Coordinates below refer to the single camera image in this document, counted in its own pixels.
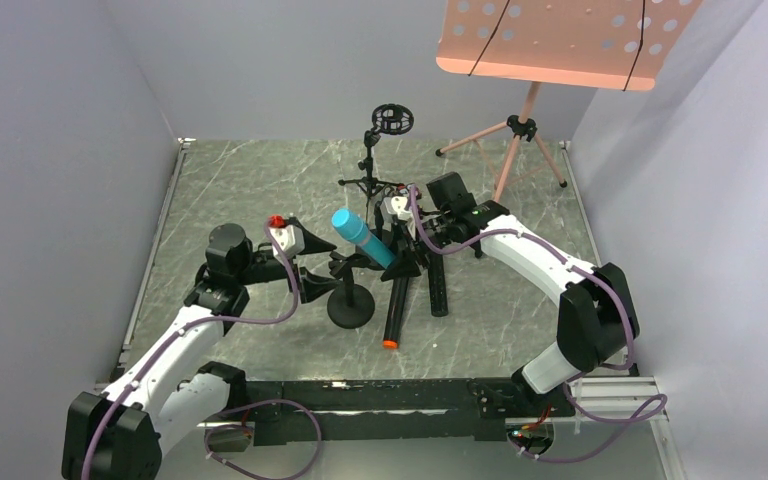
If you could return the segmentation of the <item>blue microphone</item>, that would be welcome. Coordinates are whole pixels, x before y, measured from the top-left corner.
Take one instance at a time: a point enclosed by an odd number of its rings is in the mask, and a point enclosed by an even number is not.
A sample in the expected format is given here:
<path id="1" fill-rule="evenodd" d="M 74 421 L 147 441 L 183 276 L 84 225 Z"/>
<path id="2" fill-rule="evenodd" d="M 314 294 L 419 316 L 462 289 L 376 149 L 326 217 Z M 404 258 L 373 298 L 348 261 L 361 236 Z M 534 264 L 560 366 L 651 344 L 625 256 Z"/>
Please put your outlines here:
<path id="1" fill-rule="evenodd" d="M 387 268 L 395 260 L 395 254 L 351 210 L 341 208 L 335 211 L 331 224 L 341 238 L 359 247 L 379 266 Z"/>

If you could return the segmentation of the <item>black round-base mic stand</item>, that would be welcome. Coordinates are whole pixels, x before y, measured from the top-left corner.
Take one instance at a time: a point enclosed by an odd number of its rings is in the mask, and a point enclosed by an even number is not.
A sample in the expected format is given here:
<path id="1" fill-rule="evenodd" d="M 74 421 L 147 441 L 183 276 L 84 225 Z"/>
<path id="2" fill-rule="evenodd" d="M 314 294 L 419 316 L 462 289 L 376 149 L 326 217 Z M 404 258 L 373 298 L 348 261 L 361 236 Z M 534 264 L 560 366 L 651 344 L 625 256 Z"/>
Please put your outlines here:
<path id="1" fill-rule="evenodd" d="M 354 269 L 367 269 L 371 260 L 363 254 L 344 256 L 337 251 L 329 254 L 330 275 L 340 282 L 328 297 L 327 313 L 330 320 L 343 329 L 358 329 L 373 317 L 375 300 L 371 292 L 354 280 Z"/>

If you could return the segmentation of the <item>black microphone orange end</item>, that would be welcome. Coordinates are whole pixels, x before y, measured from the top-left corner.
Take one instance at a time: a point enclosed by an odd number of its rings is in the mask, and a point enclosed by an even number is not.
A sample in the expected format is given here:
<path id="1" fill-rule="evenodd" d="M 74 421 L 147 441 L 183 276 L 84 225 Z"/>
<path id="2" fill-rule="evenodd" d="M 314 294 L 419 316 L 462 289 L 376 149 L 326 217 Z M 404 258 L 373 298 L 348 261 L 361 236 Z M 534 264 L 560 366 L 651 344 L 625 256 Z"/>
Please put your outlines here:
<path id="1" fill-rule="evenodd" d="M 412 279 L 410 277 L 395 278 L 392 281 L 387 318 L 382 338 L 382 347 L 395 350 L 399 347 L 405 305 Z"/>

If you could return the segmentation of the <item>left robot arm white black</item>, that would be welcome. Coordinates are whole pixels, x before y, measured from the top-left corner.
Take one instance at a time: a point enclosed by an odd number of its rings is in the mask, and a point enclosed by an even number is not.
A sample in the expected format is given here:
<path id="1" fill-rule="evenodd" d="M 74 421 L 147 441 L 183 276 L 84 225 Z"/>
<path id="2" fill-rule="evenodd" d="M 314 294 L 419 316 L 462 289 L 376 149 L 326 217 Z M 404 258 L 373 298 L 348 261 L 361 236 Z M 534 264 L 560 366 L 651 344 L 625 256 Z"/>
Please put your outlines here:
<path id="1" fill-rule="evenodd" d="M 330 253 L 335 245 L 295 217 L 273 216 L 266 242 L 254 245 L 244 228 L 226 223 L 208 237 L 205 262 L 183 306 L 149 350 L 99 393 L 71 403 L 62 454 L 65 479 L 153 479 L 162 460 L 208 417 L 248 400 L 243 370 L 197 361 L 223 339 L 250 296 L 248 286 L 281 281 L 293 309 L 338 282 L 298 267 L 298 255 Z"/>

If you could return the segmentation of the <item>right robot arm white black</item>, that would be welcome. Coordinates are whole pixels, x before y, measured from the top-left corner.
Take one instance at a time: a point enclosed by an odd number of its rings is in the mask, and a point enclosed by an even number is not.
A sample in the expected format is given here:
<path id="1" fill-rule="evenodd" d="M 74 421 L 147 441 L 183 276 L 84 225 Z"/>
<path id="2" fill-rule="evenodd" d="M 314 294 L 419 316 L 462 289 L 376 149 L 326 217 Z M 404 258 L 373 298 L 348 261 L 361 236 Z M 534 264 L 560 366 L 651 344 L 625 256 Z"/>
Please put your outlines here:
<path id="1" fill-rule="evenodd" d="M 400 187 L 383 197 L 383 219 L 394 229 L 385 271 L 429 268 L 433 256 L 471 249 L 495 259 L 539 288 L 558 309 L 554 342 L 512 379 L 530 393 L 546 395 L 631 352 L 640 327 L 626 276 L 618 266 L 597 266 L 564 252 L 526 227 L 494 200 L 477 202 L 456 172 L 427 185 L 433 209 L 419 205 L 419 190 Z"/>

